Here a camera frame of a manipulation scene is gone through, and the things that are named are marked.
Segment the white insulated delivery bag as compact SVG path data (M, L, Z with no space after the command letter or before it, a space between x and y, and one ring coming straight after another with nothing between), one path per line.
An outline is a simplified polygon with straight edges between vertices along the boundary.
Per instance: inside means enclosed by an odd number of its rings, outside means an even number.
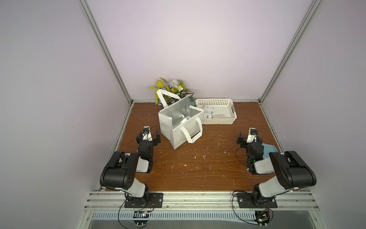
M195 143L203 135L204 110L190 104L190 97L159 89L156 94L163 109L159 111L159 124L163 136L171 143L174 150L183 143Z

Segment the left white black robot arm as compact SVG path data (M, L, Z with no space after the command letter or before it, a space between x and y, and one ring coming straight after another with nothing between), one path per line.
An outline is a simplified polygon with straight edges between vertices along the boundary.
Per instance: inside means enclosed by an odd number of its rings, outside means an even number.
M161 143L161 137L158 131L151 133L151 128L145 126L136 137L136 141L136 152L113 153L100 175L100 185L109 190L122 191L128 201L138 201L143 205L150 201L149 188L135 175L152 171L153 148Z

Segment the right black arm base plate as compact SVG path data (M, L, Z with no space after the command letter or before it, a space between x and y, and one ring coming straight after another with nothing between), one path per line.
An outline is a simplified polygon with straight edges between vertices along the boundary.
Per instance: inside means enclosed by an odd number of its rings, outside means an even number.
M278 205L275 198L265 198L252 193L239 192L235 194L241 209L276 209Z

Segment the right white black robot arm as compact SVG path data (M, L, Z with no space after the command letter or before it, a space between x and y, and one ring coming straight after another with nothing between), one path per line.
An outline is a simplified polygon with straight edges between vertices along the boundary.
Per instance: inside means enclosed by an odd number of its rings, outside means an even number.
M264 157L263 139L255 128L250 128L248 136L239 134L237 144L246 150L247 170L253 175L275 173L266 182L256 184L250 194L255 205L264 205L273 201L276 196L291 190L303 189L316 185L316 176L312 169L295 151L270 152Z

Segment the white ice pack blue text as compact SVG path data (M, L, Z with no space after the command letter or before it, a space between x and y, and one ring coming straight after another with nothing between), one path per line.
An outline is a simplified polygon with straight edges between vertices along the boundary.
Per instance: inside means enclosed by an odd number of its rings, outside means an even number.
M203 118L213 118L213 116L214 116L214 108L208 107L208 106L204 106L203 107L203 110L204 110Z

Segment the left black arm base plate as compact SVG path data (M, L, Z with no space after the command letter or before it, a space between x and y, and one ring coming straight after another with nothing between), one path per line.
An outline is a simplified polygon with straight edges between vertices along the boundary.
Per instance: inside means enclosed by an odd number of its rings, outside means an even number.
M153 192L144 195L141 198L126 196L125 208L162 208L164 194L161 192Z

